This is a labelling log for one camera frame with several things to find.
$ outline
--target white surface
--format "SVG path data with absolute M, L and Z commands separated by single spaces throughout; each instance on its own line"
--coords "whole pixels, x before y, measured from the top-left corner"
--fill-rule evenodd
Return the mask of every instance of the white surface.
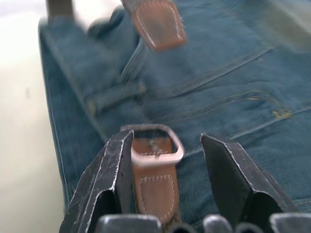
M 78 0 L 84 25 L 119 0 Z M 41 72 L 37 25 L 44 0 L 0 0 L 0 233 L 55 233 L 63 194 Z

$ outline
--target leather strap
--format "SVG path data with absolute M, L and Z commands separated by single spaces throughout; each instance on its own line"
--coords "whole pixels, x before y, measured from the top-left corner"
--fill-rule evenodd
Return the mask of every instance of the leather strap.
M 171 0 L 122 0 L 140 36 L 154 51 L 186 42 L 176 5 Z
M 132 143 L 133 149 L 148 156 L 157 153 L 152 147 L 157 147 L 161 153 L 172 152 L 170 138 L 150 139 L 138 138 Z M 142 168 L 133 164 L 135 200 L 141 214 L 157 216 L 163 228 L 181 222 L 178 205 L 179 194 L 175 165 Z

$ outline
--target jeans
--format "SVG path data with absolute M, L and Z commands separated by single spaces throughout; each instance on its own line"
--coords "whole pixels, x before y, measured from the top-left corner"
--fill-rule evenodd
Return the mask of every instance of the jeans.
M 238 141 L 310 212 L 311 53 L 271 43 L 260 32 L 263 1 L 174 2 L 188 41 L 160 53 L 146 47 L 122 8 L 87 32 L 68 18 L 40 22 L 65 205 L 122 125 L 160 123 L 185 147 L 177 165 L 180 212 L 198 231 L 204 216 L 218 212 L 201 133 Z

